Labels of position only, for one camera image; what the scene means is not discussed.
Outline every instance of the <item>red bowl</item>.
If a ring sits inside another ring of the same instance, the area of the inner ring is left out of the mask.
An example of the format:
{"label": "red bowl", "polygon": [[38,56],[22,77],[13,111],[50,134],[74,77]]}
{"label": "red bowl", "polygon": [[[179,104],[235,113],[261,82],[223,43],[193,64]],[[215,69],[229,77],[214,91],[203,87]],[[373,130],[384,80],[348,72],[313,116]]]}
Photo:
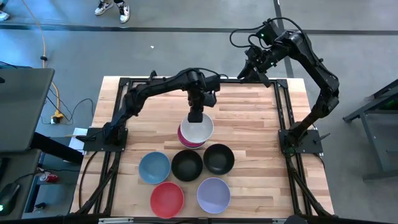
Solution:
{"label": "red bowl", "polygon": [[159,184],[150,196],[150,207],[160,218],[172,218],[184,205],[184,194],[181,188],[172,182]]}
{"label": "red bowl", "polygon": [[202,145],[205,143],[205,142],[201,142],[201,143],[192,143],[192,142],[186,140],[186,139],[182,136],[182,134],[181,134],[181,125],[178,127],[177,135],[178,135],[178,140],[180,140],[180,142],[181,142],[184,146],[187,146],[187,147],[193,147],[193,148],[195,148],[195,147],[200,147],[200,146],[202,146]]}

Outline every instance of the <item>sneaker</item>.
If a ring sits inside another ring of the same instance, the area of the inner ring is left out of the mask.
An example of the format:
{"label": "sneaker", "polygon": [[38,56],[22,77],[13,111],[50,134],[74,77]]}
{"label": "sneaker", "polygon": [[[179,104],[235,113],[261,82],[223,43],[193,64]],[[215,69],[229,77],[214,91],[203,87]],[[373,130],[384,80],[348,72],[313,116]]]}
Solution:
{"label": "sneaker", "polygon": [[130,7],[127,3],[124,3],[119,7],[120,22],[125,23],[130,19]]}
{"label": "sneaker", "polygon": [[107,11],[108,9],[112,8],[113,6],[113,2],[110,1],[109,3],[103,2],[103,1],[99,1],[99,5],[98,7],[95,9],[95,14],[97,16],[104,14],[105,11]]}
{"label": "sneaker", "polygon": [[6,19],[8,19],[8,17],[10,17],[9,14],[7,14],[3,11],[0,11],[0,21],[5,21]]}

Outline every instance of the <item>concrete floor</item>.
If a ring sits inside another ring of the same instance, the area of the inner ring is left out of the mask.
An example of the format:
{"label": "concrete floor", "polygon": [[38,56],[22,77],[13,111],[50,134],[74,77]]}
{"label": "concrete floor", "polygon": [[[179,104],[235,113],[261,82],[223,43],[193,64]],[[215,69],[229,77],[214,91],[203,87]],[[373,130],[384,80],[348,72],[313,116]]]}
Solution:
{"label": "concrete floor", "polygon": [[[43,24],[76,26],[121,26],[116,8],[101,17],[93,11],[97,2],[26,0]],[[130,0],[131,19],[123,27],[247,28],[274,17],[272,0]],[[311,30],[398,30],[394,0],[279,0],[282,15]],[[4,24],[32,24],[20,1],[10,0],[4,8],[11,20]],[[96,102],[105,75],[175,75],[179,70],[206,67],[231,77],[244,65],[244,50],[230,45],[228,33],[205,32],[71,32],[45,31],[49,67],[60,97],[70,108],[84,98]],[[244,43],[247,34],[237,34]],[[343,116],[365,104],[374,93],[398,76],[396,35],[310,35],[314,52],[340,79],[340,104],[316,125],[331,133],[323,141],[326,176],[335,213],[345,218],[396,223],[398,179],[362,181],[362,175],[376,172],[370,146],[360,121],[345,124]],[[40,67],[41,38],[37,30],[0,29],[0,60]],[[304,78],[313,104],[318,88],[301,66],[292,61],[294,77]],[[284,62],[269,70],[270,77],[286,77]],[[71,126],[39,123],[37,131],[48,136],[71,134],[74,127],[91,124],[91,105],[76,109]],[[54,108],[44,107],[48,122]]]}

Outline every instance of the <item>white paper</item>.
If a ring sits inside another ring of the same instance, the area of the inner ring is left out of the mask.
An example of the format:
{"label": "white paper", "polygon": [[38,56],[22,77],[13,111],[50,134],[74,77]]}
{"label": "white paper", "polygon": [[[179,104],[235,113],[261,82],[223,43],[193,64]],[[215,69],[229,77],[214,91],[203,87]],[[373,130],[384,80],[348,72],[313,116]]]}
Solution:
{"label": "white paper", "polygon": [[[87,135],[87,129],[85,128],[75,128],[73,131],[73,135],[82,135],[86,136]],[[72,149],[75,149],[79,152],[81,152],[83,155],[85,155],[87,152],[83,150],[85,143],[82,142],[81,140],[78,140],[76,137],[72,137],[69,143],[69,147]]]}

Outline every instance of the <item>yellow cable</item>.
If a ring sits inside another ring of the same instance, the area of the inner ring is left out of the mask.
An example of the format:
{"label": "yellow cable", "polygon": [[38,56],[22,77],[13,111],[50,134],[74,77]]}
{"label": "yellow cable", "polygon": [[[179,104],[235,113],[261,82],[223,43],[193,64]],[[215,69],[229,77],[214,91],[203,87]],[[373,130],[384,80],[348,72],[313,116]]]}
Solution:
{"label": "yellow cable", "polygon": [[[36,22],[37,27],[38,27],[39,30],[40,30],[40,34],[42,35],[42,40],[43,40],[43,56],[45,57],[46,47],[45,47],[44,33],[43,33],[43,30],[42,30],[42,27],[40,26],[39,21],[38,21],[38,20],[36,19],[36,17],[33,15],[33,12],[32,12],[32,11],[29,9],[29,7],[27,6],[26,2],[25,2],[24,0],[21,0],[21,1],[22,1],[22,3],[24,3],[26,9],[29,11],[30,15],[32,16],[32,18],[33,18],[34,21]],[[42,61],[43,61],[43,68],[45,68],[45,67],[46,67],[45,60],[42,60]],[[55,117],[58,117],[58,118],[63,118],[63,115],[62,115],[62,114],[60,113],[60,111],[59,111],[59,107],[60,107],[60,98],[59,98],[59,94],[58,94],[58,88],[57,88],[57,86],[54,84],[54,82],[51,82],[51,84],[52,84],[52,86],[54,87],[55,93],[56,93],[56,95],[57,95],[57,109],[55,110],[54,116],[55,116]]]}

